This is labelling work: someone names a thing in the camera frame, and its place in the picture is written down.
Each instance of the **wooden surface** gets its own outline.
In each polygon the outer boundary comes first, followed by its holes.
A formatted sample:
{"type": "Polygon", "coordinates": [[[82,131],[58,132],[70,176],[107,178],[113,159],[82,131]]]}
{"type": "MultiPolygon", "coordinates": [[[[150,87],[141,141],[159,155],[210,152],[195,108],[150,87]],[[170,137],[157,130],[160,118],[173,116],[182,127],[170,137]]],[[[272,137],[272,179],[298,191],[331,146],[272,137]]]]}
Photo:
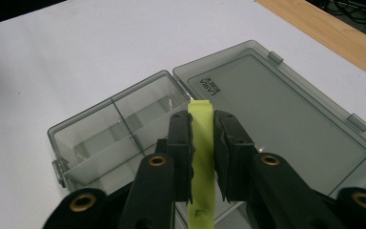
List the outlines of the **wooden surface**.
{"type": "Polygon", "coordinates": [[[305,0],[256,0],[366,72],[366,35],[305,0]]]}

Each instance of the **plastic storage box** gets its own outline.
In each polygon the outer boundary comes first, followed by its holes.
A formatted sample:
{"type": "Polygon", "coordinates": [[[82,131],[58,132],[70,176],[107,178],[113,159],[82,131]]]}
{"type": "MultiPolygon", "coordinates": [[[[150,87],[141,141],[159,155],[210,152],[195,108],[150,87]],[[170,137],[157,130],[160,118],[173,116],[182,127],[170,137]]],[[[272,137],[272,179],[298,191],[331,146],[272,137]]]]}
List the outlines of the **plastic storage box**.
{"type": "MultiPolygon", "coordinates": [[[[366,123],[255,41],[177,67],[173,76],[157,73],[50,128],[58,180],[70,191],[108,194],[128,184],[190,99],[235,115],[260,152],[286,158],[313,189],[334,197],[343,187],[366,188],[366,123]]],[[[240,202],[216,201],[217,227],[231,219],[249,228],[240,202]]],[[[184,228],[186,206],[176,208],[176,227],[184,228]]]]}

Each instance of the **gray translucent lid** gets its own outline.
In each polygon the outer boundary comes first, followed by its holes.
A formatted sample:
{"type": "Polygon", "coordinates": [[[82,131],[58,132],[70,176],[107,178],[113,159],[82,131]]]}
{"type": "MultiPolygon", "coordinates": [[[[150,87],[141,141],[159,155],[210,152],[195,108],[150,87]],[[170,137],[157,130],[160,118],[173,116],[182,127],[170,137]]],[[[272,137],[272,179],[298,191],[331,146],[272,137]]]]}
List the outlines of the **gray translucent lid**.
{"type": "Polygon", "coordinates": [[[317,191],[366,188],[366,123],[248,41],[173,70],[194,99],[235,115],[260,152],[284,156],[317,191]]]}

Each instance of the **yellow sponge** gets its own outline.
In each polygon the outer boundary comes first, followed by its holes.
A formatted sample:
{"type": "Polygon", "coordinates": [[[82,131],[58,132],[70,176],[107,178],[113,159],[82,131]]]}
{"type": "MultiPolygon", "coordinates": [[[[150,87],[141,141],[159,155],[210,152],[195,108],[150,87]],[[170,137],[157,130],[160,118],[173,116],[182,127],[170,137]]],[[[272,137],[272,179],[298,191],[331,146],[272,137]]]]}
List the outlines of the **yellow sponge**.
{"type": "Polygon", "coordinates": [[[193,204],[189,203],[189,228],[214,228],[214,112],[209,100],[193,100],[188,106],[193,128],[193,204]]]}

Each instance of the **white table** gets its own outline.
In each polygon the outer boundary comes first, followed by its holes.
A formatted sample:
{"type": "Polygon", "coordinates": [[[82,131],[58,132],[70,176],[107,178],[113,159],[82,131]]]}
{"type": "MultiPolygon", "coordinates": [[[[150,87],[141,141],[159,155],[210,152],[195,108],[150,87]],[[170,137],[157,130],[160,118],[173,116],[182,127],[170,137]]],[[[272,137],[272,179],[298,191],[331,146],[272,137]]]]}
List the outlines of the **white table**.
{"type": "Polygon", "coordinates": [[[366,121],[366,73],[254,1],[67,1],[0,23],[0,228],[41,228],[67,194],[49,127],[246,40],[366,121]]]}

